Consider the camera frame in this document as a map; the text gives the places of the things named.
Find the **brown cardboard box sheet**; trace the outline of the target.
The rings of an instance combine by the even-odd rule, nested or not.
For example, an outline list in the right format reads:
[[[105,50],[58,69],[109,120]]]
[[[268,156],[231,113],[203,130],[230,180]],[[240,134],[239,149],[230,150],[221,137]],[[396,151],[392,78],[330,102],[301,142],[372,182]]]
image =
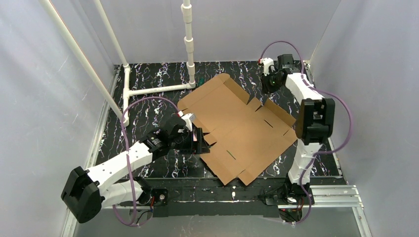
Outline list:
[[[296,141],[295,119],[271,100],[261,102],[222,73],[179,100],[195,115],[210,152],[201,158],[223,184],[249,185]]]

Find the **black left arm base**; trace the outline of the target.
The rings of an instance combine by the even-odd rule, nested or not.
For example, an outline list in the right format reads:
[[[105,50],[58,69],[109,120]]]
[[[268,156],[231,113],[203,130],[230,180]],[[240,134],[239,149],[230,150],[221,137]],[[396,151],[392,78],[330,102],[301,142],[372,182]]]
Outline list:
[[[142,193],[137,198],[137,203],[143,206],[166,206],[168,202],[168,190],[150,185],[144,178],[134,178],[134,184],[140,185]]]

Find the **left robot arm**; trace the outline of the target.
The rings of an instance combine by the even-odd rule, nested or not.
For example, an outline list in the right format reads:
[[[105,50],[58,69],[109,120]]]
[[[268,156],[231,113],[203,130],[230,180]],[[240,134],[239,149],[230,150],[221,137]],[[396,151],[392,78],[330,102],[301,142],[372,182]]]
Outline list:
[[[134,201],[140,206],[165,206],[168,190],[150,186],[143,178],[121,179],[142,166],[175,150],[180,154],[208,154],[201,127],[194,125],[193,113],[172,116],[163,126],[141,137],[127,151],[108,161],[83,169],[74,168],[67,179],[61,199],[79,223],[93,219],[101,209]]]

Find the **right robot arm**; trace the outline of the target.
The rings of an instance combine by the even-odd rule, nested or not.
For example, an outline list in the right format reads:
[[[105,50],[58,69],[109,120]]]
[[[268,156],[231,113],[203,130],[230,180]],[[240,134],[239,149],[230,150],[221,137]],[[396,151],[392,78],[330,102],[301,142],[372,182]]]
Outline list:
[[[291,184],[305,188],[310,183],[309,169],[312,168],[316,153],[331,136],[334,125],[335,101],[317,92],[306,74],[292,70],[290,54],[279,57],[281,66],[275,66],[271,58],[261,58],[262,90],[271,94],[282,86],[287,88],[300,105],[296,119],[297,152],[288,172]]]

